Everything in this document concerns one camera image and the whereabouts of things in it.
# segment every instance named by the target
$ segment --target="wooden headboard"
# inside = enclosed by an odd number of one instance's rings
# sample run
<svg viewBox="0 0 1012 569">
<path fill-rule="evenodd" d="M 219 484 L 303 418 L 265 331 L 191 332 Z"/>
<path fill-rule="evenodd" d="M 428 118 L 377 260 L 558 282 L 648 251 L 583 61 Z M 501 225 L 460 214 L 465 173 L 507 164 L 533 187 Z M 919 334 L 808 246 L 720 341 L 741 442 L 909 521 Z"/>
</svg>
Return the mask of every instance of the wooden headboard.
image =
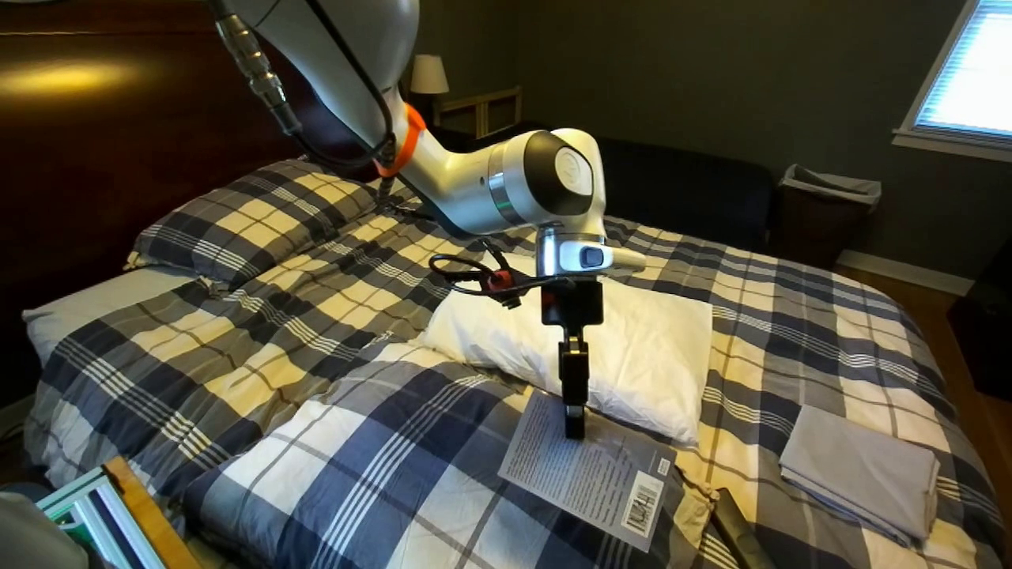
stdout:
<svg viewBox="0 0 1012 569">
<path fill-rule="evenodd" d="M 302 76 L 268 55 L 310 138 L 359 154 Z M 137 234 L 171 209 L 300 154 L 206 7 L 184 0 L 0 4 L 0 407 L 38 379 L 22 310 L 114 276 Z"/>
</svg>

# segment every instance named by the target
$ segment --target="barcode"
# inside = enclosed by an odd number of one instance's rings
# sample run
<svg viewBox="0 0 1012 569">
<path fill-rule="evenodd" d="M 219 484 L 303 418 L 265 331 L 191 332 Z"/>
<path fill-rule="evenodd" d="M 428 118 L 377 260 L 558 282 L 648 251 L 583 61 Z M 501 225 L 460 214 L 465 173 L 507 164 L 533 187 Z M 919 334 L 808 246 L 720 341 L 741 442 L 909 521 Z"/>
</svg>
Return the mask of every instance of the barcode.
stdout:
<svg viewBox="0 0 1012 569">
<path fill-rule="evenodd" d="M 654 524 L 654 511 L 661 498 L 664 483 L 645 472 L 638 472 L 632 491 L 625 503 L 622 525 L 644 538 L 650 537 Z"/>
</svg>

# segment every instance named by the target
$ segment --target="window frame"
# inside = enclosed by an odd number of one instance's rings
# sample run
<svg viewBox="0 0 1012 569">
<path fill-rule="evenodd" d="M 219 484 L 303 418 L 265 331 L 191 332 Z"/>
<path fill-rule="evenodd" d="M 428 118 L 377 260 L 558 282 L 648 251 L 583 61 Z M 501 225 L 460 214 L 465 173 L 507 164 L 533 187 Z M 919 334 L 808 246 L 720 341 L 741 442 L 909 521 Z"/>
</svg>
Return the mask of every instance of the window frame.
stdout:
<svg viewBox="0 0 1012 569">
<path fill-rule="evenodd" d="M 972 156 L 987 160 L 1012 162 L 1012 138 L 958 134 L 951 131 L 915 126 L 917 115 L 924 105 L 924 100 L 931 92 L 931 88 L 934 87 L 935 82 L 938 80 L 938 74 L 941 73 L 942 67 L 952 52 L 952 48 L 966 29 L 966 23 L 980 3 L 981 0 L 966 0 L 962 11 L 959 12 L 959 17 L 956 18 L 955 24 L 952 26 L 952 31 L 949 32 L 948 38 L 945 39 L 945 44 L 938 53 L 938 57 L 935 58 L 934 65 L 931 66 L 928 76 L 924 79 L 921 90 L 917 93 L 917 98 L 914 99 L 914 103 L 907 112 L 907 116 L 903 119 L 903 125 L 899 129 L 893 130 L 894 145 Z"/>
</svg>

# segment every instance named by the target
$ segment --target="trash bin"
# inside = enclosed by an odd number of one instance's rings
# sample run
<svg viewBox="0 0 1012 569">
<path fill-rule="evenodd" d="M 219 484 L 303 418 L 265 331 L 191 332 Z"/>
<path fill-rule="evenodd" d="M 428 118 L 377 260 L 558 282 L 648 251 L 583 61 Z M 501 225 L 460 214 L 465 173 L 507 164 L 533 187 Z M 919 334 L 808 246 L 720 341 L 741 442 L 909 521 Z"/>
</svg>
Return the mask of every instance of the trash bin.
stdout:
<svg viewBox="0 0 1012 569">
<path fill-rule="evenodd" d="M 881 194 L 881 182 L 791 165 L 777 187 L 770 251 L 780 258 L 833 268 Z"/>
</svg>

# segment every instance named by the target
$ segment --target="orange ring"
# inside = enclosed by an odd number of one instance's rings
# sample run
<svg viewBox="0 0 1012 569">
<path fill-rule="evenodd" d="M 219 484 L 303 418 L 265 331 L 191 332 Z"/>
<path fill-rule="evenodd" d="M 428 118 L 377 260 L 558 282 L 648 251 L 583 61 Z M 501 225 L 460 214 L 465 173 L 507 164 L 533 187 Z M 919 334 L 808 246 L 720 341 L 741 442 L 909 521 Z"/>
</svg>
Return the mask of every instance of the orange ring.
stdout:
<svg viewBox="0 0 1012 569">
<path fill-rule="evenodd" d="M 425 130 L 425 120 L 415 110 L 415 107 L 408 103 L 404 103 L 404 106 L 408 109 L 408 134 L 405 136 L 404 146 L 397 153 L 394 165 L 390 168 L 384 168 L 378 162 L 373 160 L 376 165 L 376 171 L 385 178 L 396 176 L 401 171 L 401 168 L 411 160 L 411 157 L 415 154 L 415 147 L 418 146 L 418 136 Z"/>
</svg>

